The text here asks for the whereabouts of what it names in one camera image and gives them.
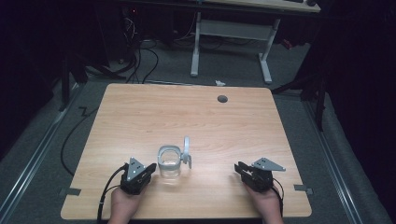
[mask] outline desk leg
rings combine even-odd
[[[264,53],[259,54],[260,64],[262,65],[262,75],[264,76],[264,82],[266,84],[272,83],[270,70],[268,69],[268,64],[267,64],[267,57],[270,52],[271,46],[274,42],[274,38],[275,38],[277,27],[279,26],[279,23],[280,23],[280,19],[275,20],[273,27],[271,29],[271,32],[269,34],[269,37],[268,37],[267,46],[265,47],[265,51],[264,51]]]
[[[195,46],[194,46],[194,52],[192,54],[192,63],[191,63],[192,77],[198,77],[200,33],[201,33],[201,12],[197,12],[197,22],[195,28]]]

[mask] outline human hand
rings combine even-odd
[[[136,213],[146,188],[144,187],[139,195],[127,194],[120,188],[114,189],[111,193],[111,216],[108,223],[128,223]]]
[[[266,224],[283,224],[283,218],[280,213],[279,199],[272,189],[265,192],[257,192],[244,183],[244,186],[254,202],[254,206],[262,215]]]

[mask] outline hand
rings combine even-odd
[[[280,204],[276,193],[269,189],[265,192],[256,192],[244,183],[248,194],[252,198],[256,209],[262,215],[266,224],[283,224],[283,218],[280,214]]]
[[[128,223],[139,207],[145,187],[139,195],[130,195],[122,189],[116,188],[111,193],[111,216],[109,224],[126,224]]]

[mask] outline gray carpet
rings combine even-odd
[[[145,43],[146,47],[153,42]],[[218,49],[202,49],[200,74],[191,78],[191,46],[172,48],[158,44],[154,50],[159,56],[155,70],[148,77],[147,83],[153,81],[187,83],[197,85],[216,85],[220,80],[226,86],[276,88],[293,80],[298,67],[305,56],[308,45],[287,50],[274,45],[268,64],[274,83],[270,86],[263,83],[262,71],[256,54],[232,51],[233,46],[221,46]],[[156,57],[150,51],[141,50],[142,61],[138,70],[139,80],[150,71],[156,63]],[[112,64],[112,69],[121,65]],[[70,105],[58,132],[49,145],[49,151],[34,175],[31,183],[21,197],[8,223],[94,223],[89,221],[66,221],[60,217],[64,196],[59,192],[69,187],[72,177],[61,165],[61,149],[64,139],[79,123],[82,109],[87,113],[99,106],[106,85],[115,80],[90,76],[90,81],[81,86],[81,94]],[[14,148],[0,163],[0,201],[3,202],[12,190],[23,168],[30,160],[39,145],[44,133],[58,115],[61,105],[60,85],[55,89],[55,97],[43,107],[29,127],[22,134]],[[298,91],[287,91],[275,95],[278,108],[291,150],[297,162],[303,182],[313,190],[308,195],[313,213],[310,217],[285,218],[286,223],[350,223],[346,210],[338,195],[330,175],[322,144],[317,138],[316,127],[306,111],[306,103],[299,100]],[[64,148],[64,162],[74,172],[77,168],[81,152],[89,135],[95,113],[86,118],[70,135]],[[370,181],[365,176],[359,162],[353,155],[344,133],[332,111],[329,97],[326,99],[326,110],[323,117],[324,135],[334,155],[340,172],[350,187],[351,195],[359,208],[363,223],[391,223],[384,208],[376,198]],[[171,220],[163,223],[184,223],[186,220]],[[189,220],[190,223],[261,223],[259,220]]]

